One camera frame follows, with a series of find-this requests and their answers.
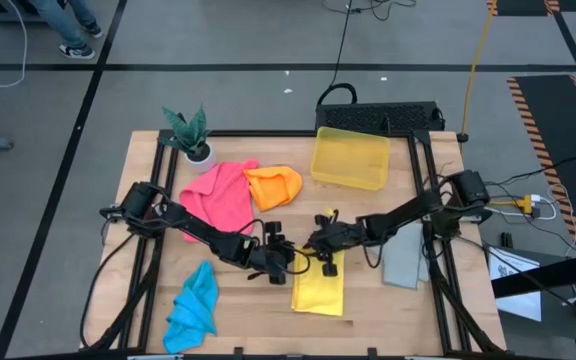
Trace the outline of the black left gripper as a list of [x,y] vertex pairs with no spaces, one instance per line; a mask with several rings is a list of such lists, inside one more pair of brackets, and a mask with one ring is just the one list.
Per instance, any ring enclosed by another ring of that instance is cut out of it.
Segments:
[[256,246],[252,253],[250,265],[255,273],[250,275],[250,279],[267,275],[272,285],[285,285],[289,265],[300,256],[295,250],[301,251],[302,246],[286,239],[280,222],[266,223],[263,235],[266,241]]

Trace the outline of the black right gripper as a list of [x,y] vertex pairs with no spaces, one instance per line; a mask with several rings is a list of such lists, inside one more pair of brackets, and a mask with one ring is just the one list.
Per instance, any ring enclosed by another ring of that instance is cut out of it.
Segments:
[[316,215],[315,224],[319,226],[315,231],[315,240],[309,239],[304,244],[303,252],[323,262],[322,273],[325,277],[336,277],[338,270],[334,264],[334,254],[363,245],[367,241],[366,230],[361,223],[340,222],[335,215]]

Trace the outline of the yellow microfiber towel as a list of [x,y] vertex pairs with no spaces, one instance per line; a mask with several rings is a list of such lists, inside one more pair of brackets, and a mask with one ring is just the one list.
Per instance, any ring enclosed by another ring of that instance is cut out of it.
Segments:
[[303,247],[307,257],[298,254],[295,257],[293,277],[293,292],[291,309],[296,312],[307,312],[329,316],[342,316],[344,309],[344,256],[337,253],[333,264],[336,266],[336,276],[323,274],[324,261],[310,257],[311,251]]

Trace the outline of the orange microfiber towel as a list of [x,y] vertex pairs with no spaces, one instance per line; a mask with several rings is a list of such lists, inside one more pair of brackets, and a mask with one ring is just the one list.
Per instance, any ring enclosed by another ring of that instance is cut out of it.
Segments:
[[244,171],[249,191],[260,211],[285,205],[301,191],[301,175],[288,166],[264,167]]

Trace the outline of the grey microfiber towel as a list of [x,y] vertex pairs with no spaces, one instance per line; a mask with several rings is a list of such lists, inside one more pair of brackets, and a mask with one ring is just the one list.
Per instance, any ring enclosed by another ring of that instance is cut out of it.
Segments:
[[428,281],[428,266],[422,256],[423,226],[419,222],[400,228],[383,246],[381,265],[385,286],[416,290]]

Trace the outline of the pink microfiber towel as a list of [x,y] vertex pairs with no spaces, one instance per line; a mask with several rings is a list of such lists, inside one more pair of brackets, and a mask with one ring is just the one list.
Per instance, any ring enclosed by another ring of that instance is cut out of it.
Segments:
[[249,235],[254,226],[244,226],[254,219],[254,212],[244,171],[257,166],[256,159],[218,163],[186,186],[179,194],[179,202],[195,217],[220,231]]

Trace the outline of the blue microfiber towel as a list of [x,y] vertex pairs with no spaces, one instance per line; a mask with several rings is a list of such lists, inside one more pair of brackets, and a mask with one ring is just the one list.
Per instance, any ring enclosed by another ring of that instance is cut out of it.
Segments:
[[203,344],[207,334],[216,335],[214,310],[218,300],[214,267],[204,260],[183,283],[167,316],[168,328],[162,343],[170,354],[182,353]]

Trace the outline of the yellow translucent plastic bin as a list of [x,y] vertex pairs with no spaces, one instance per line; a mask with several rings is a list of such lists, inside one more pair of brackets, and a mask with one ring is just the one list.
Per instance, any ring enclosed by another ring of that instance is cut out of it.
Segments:
[[379,190],[388,179],[390,140],[360,132],[320,127],[310,166],[315,180]]

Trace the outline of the snake plant in white pot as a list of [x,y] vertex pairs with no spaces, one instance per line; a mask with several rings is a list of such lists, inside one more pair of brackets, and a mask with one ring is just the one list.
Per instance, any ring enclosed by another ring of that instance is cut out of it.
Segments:
[[203,174],[216,165],[216,156],[208,142],[210,131],[207,129],[207,117],[204,107],[200,106],[190,120],[182,113],[162,108],[162,112],[171,127],[171,135],[161,135],[162,145],[181,151],[194,170]]

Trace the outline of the white paper sheet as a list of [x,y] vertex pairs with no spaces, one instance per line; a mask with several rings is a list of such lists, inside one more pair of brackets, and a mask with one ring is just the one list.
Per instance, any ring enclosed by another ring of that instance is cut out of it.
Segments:
[[[489,249],[488,259],[489,275],[492,280],[540,267],[540,263],[537,261],[515,255],[496,247]],[[541,293],[538,291],[498,298],[496,305],[497,309],[502,312],[536,322],[542,321]]]

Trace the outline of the yellow power adapter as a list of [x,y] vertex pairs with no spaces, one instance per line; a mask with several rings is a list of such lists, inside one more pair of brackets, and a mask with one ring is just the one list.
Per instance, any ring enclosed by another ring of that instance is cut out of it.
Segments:
[[523,213],[530,215],[533,213],[535,199],[532,194],[524,195],[515,201],[516,207]]

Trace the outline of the black crossbeam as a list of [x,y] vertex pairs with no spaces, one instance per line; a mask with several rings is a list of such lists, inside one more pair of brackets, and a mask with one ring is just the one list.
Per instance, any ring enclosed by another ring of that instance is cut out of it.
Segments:
[[496,298],[576,284],[576,258],[518,272],[492,281]]

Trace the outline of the large black orange-striped mat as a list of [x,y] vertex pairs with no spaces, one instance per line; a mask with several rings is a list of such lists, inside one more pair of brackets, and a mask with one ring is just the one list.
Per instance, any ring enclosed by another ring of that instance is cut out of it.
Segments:
[[576,247],[576,78],[516,76],[507,85]]

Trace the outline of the small black orange-striped mat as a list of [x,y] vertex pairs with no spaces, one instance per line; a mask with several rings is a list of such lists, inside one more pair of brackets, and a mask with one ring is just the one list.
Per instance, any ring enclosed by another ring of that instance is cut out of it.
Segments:
[[494,16],[550,16],[576,12],[576,0],[487,0]]

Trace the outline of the person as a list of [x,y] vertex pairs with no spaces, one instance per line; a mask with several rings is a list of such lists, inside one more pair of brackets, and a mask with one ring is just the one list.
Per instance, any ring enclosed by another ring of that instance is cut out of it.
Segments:
[[[28,2],[61,36],[63,43],[59,46],[59,52],[63,56],[75,60],[90,60],[95,57],[95,51],[84,40],[58,0],[28,0]],[[93,38],[103,36],[103,30],[85,0],[66,0],[66,3],[72,8],[77,22],[88,34]]]

